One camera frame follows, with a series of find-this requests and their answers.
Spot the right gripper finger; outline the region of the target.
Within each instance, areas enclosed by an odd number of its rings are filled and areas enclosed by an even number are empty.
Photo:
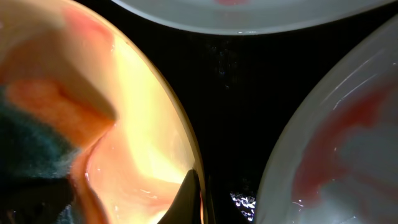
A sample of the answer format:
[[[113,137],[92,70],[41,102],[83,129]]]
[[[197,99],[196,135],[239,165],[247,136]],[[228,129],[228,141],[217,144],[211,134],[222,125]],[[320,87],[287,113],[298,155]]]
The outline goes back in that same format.
[[[170,208],[158,224],[201,224],[201,189],[194,169],[187,172]]]

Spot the yellow plate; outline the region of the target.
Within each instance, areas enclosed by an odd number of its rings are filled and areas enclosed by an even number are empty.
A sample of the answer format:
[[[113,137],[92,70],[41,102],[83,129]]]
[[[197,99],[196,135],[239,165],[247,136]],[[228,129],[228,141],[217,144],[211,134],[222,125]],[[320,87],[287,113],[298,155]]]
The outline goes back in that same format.
[[[107,223],[158,223],[191,169],[201,189],[197,144],[178,99],[97,13],[75,1],[2,1],[1,85],[25,79],[51,80],[113,120],[86,168]]]

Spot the light blue plate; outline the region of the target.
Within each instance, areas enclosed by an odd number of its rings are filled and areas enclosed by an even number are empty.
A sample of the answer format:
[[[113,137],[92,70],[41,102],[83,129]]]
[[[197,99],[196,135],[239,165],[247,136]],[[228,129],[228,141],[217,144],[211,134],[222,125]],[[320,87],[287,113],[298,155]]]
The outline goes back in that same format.
[[[397,18],[341,59],[267,162],[256,223],[397,224]]]
[[[214,35],[273,34],[354,16],[394,0],[113,0],[152,22]]]

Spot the green scrubbing sponge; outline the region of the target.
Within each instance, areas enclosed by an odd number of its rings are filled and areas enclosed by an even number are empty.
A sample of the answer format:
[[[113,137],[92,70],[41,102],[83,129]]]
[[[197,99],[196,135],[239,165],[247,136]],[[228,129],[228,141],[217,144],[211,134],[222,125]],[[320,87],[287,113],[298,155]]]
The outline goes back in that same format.
[[[1,222],[107,223],[88,160],[113,120],[51,80],[1,85]]]

